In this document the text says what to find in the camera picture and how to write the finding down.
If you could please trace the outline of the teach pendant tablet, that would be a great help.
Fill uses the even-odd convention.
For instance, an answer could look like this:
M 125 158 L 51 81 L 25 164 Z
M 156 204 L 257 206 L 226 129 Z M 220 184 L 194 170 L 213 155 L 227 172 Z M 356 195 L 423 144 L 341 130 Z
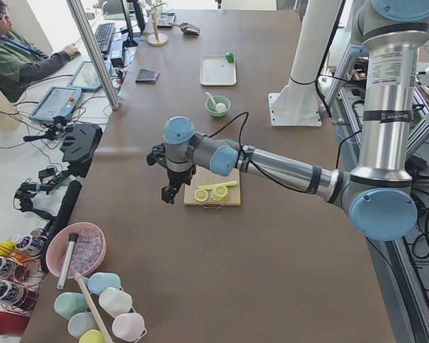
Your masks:
M 93 63 L 83 61 L 72 75 L 67 86 L 79 88 L 82 91 L 98 91 L 102 84 Z
M 52 86 L 29 115 L 33 121 L 53 122 L 57 116 L 68 119 L 82 97 L 72 86 Z

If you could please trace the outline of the white ceramic spoon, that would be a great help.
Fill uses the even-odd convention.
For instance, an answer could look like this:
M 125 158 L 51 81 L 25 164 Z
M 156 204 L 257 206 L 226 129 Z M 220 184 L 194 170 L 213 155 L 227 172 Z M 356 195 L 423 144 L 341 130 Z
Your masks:
M 213 107 L 216 108 L 217 102 L 215 101 L 215 98 L 207 91 L 205 92 L 205 94 L 207 95 L 208 99 L 212 102 Z

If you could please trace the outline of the tea bottle dark label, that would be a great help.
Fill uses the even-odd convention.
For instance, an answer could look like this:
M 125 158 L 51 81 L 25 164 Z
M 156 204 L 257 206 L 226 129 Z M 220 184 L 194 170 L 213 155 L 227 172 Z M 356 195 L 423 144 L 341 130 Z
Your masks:
M 15 234 L 11 241 L 20 252 L 31 257 L 40 255 L 44 249 L 44 240 L 32 235 Z

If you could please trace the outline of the white pedestal column base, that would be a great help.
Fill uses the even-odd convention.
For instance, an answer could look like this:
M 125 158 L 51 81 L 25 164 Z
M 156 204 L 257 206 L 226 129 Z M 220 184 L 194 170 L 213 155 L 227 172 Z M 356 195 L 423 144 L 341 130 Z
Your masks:
M 288 84 L 281 92 L 269 94 L 273 126 L 322 125 L 315 86 L 344 6 L 341 0 L 307 3 Z

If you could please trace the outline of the green lime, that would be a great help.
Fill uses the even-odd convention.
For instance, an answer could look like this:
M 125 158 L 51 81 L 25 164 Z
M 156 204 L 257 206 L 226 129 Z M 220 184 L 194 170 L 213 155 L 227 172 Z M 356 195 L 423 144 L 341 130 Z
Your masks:
M 229 63 L 235 62 L 235 55 L 232 52 L 228 52 L 227 54 L 225 54 L 225 58 Z

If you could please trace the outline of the black headset device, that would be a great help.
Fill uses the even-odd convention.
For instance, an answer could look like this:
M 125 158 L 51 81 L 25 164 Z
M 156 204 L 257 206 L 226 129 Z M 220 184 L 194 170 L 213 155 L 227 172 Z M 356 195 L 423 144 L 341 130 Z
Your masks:
M 85 177 L 92 163 L 103 131 L 97 124 L 78 123 L 68 126 L 60 147 L 62 161 L 69 164 L 68 170 L 75 177 Z

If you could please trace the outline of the seated person green jacket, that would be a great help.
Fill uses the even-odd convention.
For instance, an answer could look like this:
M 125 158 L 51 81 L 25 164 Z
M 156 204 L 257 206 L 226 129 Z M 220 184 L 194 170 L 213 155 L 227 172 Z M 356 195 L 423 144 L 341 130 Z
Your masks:
M 11 103 L 30 84 L 51 76 L 78 55 L 75 44 L 45 54 L 14 30 L 8 6 L 0 1 L 0 91 Z

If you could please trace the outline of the black keyboard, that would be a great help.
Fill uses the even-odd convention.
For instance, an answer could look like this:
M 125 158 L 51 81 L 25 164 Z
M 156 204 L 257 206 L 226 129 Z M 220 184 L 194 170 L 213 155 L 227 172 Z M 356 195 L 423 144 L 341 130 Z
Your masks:
M 94 32 L 94 38 L 102 54 L 109 53 L 114 31 L 115 24 L 111 22 L 100 24 L 96 28 L 96 31 Z

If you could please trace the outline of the pink bowl with ice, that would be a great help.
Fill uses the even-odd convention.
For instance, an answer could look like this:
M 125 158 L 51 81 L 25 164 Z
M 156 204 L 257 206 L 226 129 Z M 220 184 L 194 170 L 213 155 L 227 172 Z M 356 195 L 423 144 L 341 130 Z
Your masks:
M 59 276 L 64 262 L 70 234 L 78 234 L 71 256 L 68 279 L 73 279 L 76 272 L 89 275 L 103 262 L 107 244 L 103 231 L 89 222 L 71 224 L 62 229 L 49 243 L 46 251 L 46 265 L 49 272 Z

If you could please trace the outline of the light green ceramic bowl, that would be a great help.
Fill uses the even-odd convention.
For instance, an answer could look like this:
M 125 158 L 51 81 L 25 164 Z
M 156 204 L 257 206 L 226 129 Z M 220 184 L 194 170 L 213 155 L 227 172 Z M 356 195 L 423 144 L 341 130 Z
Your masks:
M 213 96 L 205 102 L 206 110 L 214 117 L 225 116 L 231 107 L 231 101 L 225 96 Z

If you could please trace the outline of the cream rectangular tray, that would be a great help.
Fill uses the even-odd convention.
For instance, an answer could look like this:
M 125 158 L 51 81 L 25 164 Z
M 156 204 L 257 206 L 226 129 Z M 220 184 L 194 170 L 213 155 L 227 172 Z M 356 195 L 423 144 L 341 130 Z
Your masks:
M 236 63 L 225 55 L 205 55 L 201 58 L 199 82 L 202 86 L 234 86 L 237 83 Z

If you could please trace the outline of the bamboo cutting board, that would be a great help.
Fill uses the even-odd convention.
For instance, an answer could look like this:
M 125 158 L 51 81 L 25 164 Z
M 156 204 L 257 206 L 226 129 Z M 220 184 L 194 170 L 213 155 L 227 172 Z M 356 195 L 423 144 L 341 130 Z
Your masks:
M 184 188 L 184 204 L 205 207 L 239 206 L 240 172 L 234 169 L 227 177 L 197 167 L 190 186 Z

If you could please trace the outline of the mint green cup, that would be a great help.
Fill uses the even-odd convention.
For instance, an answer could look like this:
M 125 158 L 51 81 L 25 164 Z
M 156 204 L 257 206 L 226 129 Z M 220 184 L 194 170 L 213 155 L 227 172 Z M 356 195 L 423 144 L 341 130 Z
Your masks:
M 87 308 L 88 304 L 82 293 L 64 292 L 54 301 L 54 311 L 67 320 L 75 314 L 85 312 Z

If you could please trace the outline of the lemon slice stack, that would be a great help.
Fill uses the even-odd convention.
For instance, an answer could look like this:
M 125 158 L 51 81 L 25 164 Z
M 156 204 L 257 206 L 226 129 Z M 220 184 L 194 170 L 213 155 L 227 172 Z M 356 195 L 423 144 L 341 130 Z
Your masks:
M 211 190 L 210 196 L 211 199 L 218 202 L 223 200 L 228 194 L 227 187 L 217 187 L 216 189 Z

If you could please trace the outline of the pale blue grey cup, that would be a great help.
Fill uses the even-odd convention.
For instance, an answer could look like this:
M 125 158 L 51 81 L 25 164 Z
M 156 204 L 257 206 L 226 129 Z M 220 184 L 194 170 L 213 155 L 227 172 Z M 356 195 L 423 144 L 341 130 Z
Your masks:
M 79 339 L 90 329 L 97 329 L 97 323 L 91 312 L 80 312 L 75 314 L 68 323 L 68 333 L 74 338 Z

